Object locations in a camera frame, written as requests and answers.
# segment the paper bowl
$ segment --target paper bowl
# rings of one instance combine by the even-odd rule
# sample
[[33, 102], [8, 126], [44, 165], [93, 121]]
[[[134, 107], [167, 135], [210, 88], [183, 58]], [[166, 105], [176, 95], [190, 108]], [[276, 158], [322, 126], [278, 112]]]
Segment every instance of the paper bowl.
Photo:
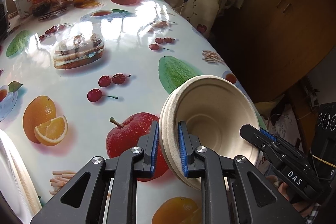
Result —
[[200, 178], [183, 175], [179, 121], [186, 121], [188, 132], [219, 155], [232, 159], [244, 155], [256, 164], [259, 150], [240, 137], [239, 130], [246, 124], [259, 129], [258, 119], [245, 95], [225, 79], [202, 75], [187, 80], [169, 95], [160, 115], [160, 144], [169, 168], [181, 181], [200, 190]]

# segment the wooden cabinet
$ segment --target wooden cabinet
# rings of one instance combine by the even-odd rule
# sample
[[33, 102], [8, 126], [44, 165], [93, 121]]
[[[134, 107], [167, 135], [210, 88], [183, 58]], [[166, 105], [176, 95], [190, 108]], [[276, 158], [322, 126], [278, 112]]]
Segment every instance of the wooden cabinet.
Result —
[[336, 0], [244, 0], [240, 10], [226, 11], [214, 32], [218, 51], [252, 100], [267, 102], [336, 44]]

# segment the speaker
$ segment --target speaker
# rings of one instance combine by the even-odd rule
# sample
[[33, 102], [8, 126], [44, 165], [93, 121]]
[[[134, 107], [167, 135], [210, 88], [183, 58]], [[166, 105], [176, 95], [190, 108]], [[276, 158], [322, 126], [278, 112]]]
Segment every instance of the speaker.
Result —
[[322, 179], [336, 171], [336, 102], [320, 105], [309, 161]]

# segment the white plate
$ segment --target white plate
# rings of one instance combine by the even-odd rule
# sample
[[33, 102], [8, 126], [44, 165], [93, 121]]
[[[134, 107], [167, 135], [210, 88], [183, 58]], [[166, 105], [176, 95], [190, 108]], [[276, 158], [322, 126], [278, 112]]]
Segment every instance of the white plate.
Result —
[[0, 190], [17, 217], [29, 224], [41, 209], [35, 188], [11, 139], [0, 130]]

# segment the printed cherry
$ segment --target printed cherry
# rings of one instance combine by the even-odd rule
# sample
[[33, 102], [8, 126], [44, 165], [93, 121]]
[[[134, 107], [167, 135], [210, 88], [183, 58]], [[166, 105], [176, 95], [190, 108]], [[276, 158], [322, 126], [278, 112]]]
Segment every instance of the printed cherry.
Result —
[[47, 35], [47, 34], [51, 34], [51, 33], [53, 33], [53, 30], [52, 29], [48, 29], [47, 31], [45, 31], [45, 34]]
[[116, 74], [116, 75], [112, 76], [112, 82], [116, 85], [120, 85], [120, 84], [125, 82], [126, 77], [130, 77], [130, 76], [131, 75], [126, 76], [124, 74]]
[[168, 27], [171, 23], [175, 23], [175, 22], [167, 22], [167, 21], [153, 21], [153, 27], [156, 28], [165, 28]]
[[61, 24], [59, 27], [58, 27], [58, 30], [63, 30], [66, 26], [64, 24]]
[[90, 102], [97, 102], [97, 101], [100, 100], [103, 96], [105, 96], [105, 97], [111, 97], [111, 98], [115, 98], [115, 99], [119, 99], [119, 98], [116, 97], [116, 96], [103, 95], [103, 92], [102, 92], [100, 89], [93, 89], [93, 90], [90, 90], [90, 91], [87, 93], [87, 99], [88, 99]]
[[164, 39], [163, 39], [163, 41], [164, 41], [165, 43], [172, 43], [173, 40], [175, 40], [175, 38], [164, 38]]
[[109, 86], [110, 84], [111, 84], [111, 77], [109, 77], [108, 75], [103, 75], [98, 80], [98, 85], [101, 86], [102, 88], [105, 88]]
[[160, 48], [161, 48], [161, 49], [165, 49], [165, 50], [170, 51], [170, 49], [160, 47], [160, 46], [157, 45], [157, 44], [150, 44], [150, 45], [149, 45], [149, 49], [151, 49], [151, 50], [153, 50], [153, 51], [157, 51], [157, 50], [159, 50]]
[[155, 42], [158, 43], [158, 44], [163, 43], [163, 41], [164, 41], [164, 39], [162, 39], [162, 38], [156, 38], [155, 39]]
[[50, 35], [49, 36], [41, 35], [41, 36], [39, 36], [39, 39], [40, 39], [40, 41], [43, 41], [46, 37], [50, 37]]

